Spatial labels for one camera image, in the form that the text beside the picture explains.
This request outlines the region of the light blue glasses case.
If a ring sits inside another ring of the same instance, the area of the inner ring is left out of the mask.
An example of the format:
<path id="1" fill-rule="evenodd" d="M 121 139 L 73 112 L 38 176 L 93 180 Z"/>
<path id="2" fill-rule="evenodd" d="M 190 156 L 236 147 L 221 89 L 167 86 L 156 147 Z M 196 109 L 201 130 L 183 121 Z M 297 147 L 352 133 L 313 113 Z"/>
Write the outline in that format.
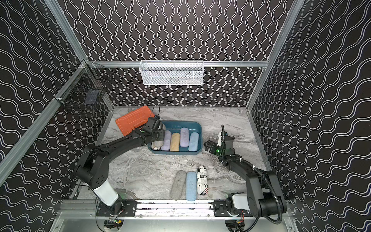
<path id="1" fill-rule="evenodd" d="M 189 138 L 188 151 L 196 152 L 198 151 L 198 146 L 199 146 L 199 134 L 197 132 L 193 132 Z"/>

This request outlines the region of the lavender glasses case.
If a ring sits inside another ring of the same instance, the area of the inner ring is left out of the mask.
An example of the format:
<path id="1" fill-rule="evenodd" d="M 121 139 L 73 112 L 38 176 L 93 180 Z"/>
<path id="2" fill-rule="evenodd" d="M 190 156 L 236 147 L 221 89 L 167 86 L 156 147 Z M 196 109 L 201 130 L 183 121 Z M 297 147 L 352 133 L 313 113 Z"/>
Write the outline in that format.
<path id="1" fill-rule="evenodd" d="M 169 130 L 166 130 L 166 131 L 165 131 L 165 136 L 164 136 L 163 145 L 162 145 L 162 147 L 161 147 L 161 150 L 162 150 L 162 151 L 169 151 L 169 150 L 170 150 L 170 146 L 171 146 L 171 137 L 172 137 L 172 133 L 171 133 Z"/>

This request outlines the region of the purple glasses case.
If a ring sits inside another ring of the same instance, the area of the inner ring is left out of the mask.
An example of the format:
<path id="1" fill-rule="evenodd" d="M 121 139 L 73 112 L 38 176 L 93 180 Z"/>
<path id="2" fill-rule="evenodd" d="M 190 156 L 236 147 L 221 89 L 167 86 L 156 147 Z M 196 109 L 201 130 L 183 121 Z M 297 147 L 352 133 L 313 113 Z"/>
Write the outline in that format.
<path id="1" fill-rule="evenodd" d="M 186 127 L 180 130 L 180 147 L 187 148 L 189 146 L 189 129 Z"/>

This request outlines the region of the tan fabric glasses case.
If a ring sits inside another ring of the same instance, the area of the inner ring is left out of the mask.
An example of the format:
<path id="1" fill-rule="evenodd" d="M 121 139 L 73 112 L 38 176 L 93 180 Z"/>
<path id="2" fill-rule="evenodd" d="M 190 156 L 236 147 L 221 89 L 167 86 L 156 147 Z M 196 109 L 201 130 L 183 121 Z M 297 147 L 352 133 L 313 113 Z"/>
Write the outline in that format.
<path id="1" fill-rule="evenodd" d="M 170 151 L 178 152 L 180 148 L 180 133 L 175 132 L 171 136 Z"/>

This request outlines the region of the newspaper print glasses case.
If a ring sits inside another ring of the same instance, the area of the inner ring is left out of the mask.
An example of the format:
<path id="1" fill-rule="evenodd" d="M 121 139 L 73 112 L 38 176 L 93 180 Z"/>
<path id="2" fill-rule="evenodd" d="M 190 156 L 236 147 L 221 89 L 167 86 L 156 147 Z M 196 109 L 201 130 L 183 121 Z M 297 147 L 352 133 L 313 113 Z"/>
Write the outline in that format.
<path id="1" fill-rule="evenodd" d="M 197 193 L 199 195 L 207 195 L 208 193 L 208 175 L 204 166 L 199 166 L 197 169 Z"/>

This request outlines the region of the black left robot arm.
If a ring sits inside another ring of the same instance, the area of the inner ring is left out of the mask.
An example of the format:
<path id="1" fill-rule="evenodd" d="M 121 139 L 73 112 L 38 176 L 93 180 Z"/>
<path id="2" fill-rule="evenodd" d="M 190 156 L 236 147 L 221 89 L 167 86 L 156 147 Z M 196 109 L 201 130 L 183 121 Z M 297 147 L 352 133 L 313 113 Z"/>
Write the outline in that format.
<path id="1" fill-rule="evenodd" d="M 81 155 L 75 167 L 76 176 L 88 184 L 107 207 L 119 204 L 119 195 L 108 182 L 111 161 L 132 149 L 155 141 L 164 141 L 165 129 L 160 116 L 150 117 L 146 124 L 110 143 L 92 146 Z"/>

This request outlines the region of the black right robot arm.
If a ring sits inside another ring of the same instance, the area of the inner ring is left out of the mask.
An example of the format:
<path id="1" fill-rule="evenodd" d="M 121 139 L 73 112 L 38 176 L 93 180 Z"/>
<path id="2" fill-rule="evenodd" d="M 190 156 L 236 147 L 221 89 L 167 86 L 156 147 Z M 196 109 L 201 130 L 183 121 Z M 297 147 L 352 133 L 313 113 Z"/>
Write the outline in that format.
<path id="1" fill-rule="evenodd" d="M 255 218 L 265 218 L 273 224 L 280 224 L 287 211 L 287 203 L 276 174 L 264 171 L 236 154 L 233 141 L 233 136 L 222 133 L 220 145 L 209 140 L 204 143 L 204 149 L 216 155 L 221 165 L 246 182 L 248 211 Z"/>

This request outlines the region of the teal plastic storage box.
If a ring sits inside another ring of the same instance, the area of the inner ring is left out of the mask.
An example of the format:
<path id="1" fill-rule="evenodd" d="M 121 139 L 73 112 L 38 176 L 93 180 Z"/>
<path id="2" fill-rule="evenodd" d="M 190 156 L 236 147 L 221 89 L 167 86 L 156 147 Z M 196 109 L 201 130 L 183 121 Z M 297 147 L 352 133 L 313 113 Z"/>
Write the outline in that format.
<path id="1" fill-rule="evenodd" d="M 153 150 L 151 148 L 151 143 L 147 145 L 148 149 L 153 154 L 160 154 L 160 155 L 197 155 L 203 149 L 203 130 L 201 124 L 194 122 L 194 121 L 175 121 L 175 120 L 164 120 L 162 123 L 165 125 L 166 129 L 171 133 L 174 132 L 181 132 L 181 128 L 188 128 L 189 129 L 189 136 L 193 132 L 199 134 L 198 139 L 198 146 L 195 151 L 189 151 L 188 148 L 180 148 L 179 151 L 162 151 L 162 150 Z"/>

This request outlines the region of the orange plastic tool case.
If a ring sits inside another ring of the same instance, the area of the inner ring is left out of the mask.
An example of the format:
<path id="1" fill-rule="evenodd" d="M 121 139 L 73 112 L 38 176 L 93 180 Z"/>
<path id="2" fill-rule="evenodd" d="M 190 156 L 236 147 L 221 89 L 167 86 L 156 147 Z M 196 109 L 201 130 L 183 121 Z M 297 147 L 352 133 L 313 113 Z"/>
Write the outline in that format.
<path id="1" fill-rule="evenodd" d="M 148 119 L 154 116 L 155 114 L 148 106 L 142 106 L 141 108 L 131 111 L 116 119 L 115 122 L 123 136 L 126 136 L 134 129 L 145 125 L 148 122 Z"/>

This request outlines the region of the aluminium back crossbar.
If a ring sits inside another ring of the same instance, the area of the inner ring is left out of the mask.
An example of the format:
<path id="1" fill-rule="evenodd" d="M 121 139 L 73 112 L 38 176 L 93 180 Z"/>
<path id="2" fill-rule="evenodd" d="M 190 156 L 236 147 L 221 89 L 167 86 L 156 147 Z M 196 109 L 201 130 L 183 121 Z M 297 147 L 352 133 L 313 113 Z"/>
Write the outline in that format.
<path id="1" fill-rule="evenodd" d="M 107 68 L 140 68 L 146 67 L 268 67 L 268 61 L 89 61 L 88 64 Z"/>

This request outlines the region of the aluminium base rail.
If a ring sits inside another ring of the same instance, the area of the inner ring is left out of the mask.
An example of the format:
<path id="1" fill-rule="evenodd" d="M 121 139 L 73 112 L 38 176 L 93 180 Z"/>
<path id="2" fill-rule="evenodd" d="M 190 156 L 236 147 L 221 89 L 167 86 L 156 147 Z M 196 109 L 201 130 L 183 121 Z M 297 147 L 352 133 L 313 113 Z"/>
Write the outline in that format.
<path id="1" fill-rule="evenodd" d="M 112 213 L 98 200 L 65 200 L 58 216 L 68 219 L 253 219 L 251 211 L 231 211 L 226 200 L 124 200 L 122 209 Z"/>

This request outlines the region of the aluminium left side rail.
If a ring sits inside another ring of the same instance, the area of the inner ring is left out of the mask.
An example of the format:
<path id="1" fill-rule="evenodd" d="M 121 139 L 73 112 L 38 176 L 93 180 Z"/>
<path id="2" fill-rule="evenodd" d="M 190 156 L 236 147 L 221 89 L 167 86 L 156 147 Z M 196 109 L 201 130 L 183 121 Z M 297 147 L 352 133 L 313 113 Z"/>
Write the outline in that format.
<path id="1" fill-rule="evenodd" d="M 61 87 L 54 98 L 40 113 L 36 120 L 31 124 L 27 131 L 21 136 L 14 147 L 8 152 L 5 158 L 1 161 L 1 184 L 3 184 L 11 172 L 15 169 L 20 160 L 24 157 L 36 138 L 43 131 L 50 119 L 60 108 L 59 101 L 67 94 L 75 83 L 80 78 L 80 75 L 87 67 L 87 62 L 82 61 L 76 68 L 75 72 L 70 76 L 69 80 Z"/>

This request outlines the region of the aluminium corner post left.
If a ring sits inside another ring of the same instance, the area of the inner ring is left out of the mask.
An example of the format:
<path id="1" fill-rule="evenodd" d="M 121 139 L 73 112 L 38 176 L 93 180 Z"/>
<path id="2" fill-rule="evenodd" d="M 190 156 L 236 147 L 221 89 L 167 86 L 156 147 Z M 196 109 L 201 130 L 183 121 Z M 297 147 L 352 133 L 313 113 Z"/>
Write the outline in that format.
<path id="1" fill-rule="evenodd" d="M 46 0 L 45 4 L 49 8 L 57 24 L 63 31 L 67 41 L 74 50 L 75 55 L 79 58 L 80 61 L 88 61 L 88 56 L 83 50 L 81 43 L 78 41 L 77 36 L 74 33 L 72 26 L 70 25 L 58 1 Z"/>

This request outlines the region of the aluminium corner post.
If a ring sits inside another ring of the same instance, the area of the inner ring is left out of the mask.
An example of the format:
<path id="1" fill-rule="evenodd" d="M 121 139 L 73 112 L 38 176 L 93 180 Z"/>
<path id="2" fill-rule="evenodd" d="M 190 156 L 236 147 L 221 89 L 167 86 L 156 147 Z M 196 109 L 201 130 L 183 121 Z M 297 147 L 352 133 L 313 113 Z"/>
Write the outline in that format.
<path id="1" fill-rule="evenodd" d="M 75 55 L 79 58 L 80 61 L 88 61 L 88 56 L 83 50 L 81 43 L 78 41 L 77 36 L 74 33 L 72 26 L 70 25 L 58 1 L 46 0 L 45 4 L 49 8 L 57 24 L 63 31 L 67 41 L 74 50 Z"/>
<path id="2" fill-rule="evenodd" d="M 285 19 L 285 22 L 277 36 L 277 39 L 273 45 L 273 48 L 271 50 L 271 53 L 268 57 L 268 65 L 267 67 L 265 67 L 259 78 L 258 78 L 258 81 L 256 83 L 256 86 L 250 96 L 250 99 L 249 99 L 249 102 L 246 106 L 246 110 L 248 112 L 251 112 L 263 86 L 264 86 L 264 83 L 265 81 L 267 80 L 268 78 L 268 75 L 270 74 L 270 71 L 272 70 L 273 68 L 273 65 L 275 64 L 278 56 L 279 56 L 279 53 L 283 47 L 283 45 L 285 44 L 285 41 L 288 37 L 288 34 L 290 33 L 294 23 L 295 23 L 295 20 L 298 16 L 298 14 L 300 13 L 303 5 L 304 5 L 305 1 L 304 0 L 296 0 L 296 1 L 293 1 L 293 4 L 287 14 L 287 17 Z"/>

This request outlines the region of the aluminium corner post right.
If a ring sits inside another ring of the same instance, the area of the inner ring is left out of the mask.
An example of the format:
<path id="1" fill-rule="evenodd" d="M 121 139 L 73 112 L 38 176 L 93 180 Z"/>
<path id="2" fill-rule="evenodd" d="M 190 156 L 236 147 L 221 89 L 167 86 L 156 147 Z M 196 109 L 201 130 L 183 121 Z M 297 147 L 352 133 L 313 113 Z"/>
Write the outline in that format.
<path id="1" fill-rule="evenodd" d="M 249 99 L 249 102 L 246 106 L 246 110 L 248 112 L 251 112 L 263 86 L 264 86 L 264 83 L 265 81 L 267 80 L 268 78 L 268 75 L 270 74 L 270 71 L 272 70 L 273 68 L 273 65 L 275 64 L 278 56 L 279 56 L 279 53 L 283 47 L 283 45 L 285 44 L 285 41 L 288 37 L 288 34 L 290 33 L 294 23 L 295 23 L 295 20 L 298 16 L 298 14 L 300 13 L 303 5 L 304 5 L 305 1 L 304 0 L 296 0 L 296 1 L 293 1 L 293 4 L 287 14 L 287 17 L 285 19 L 285 22 L 277 36 L 277 39 L 273 45 L 273 48 L 271 50 L 271 53 L 268 57 L 268 65 L 267 67 L 265 67 L 259 78 L 258 78 L 258 81 L 256 83 L 256 86 L 250 96 L 250 99 Z"/>

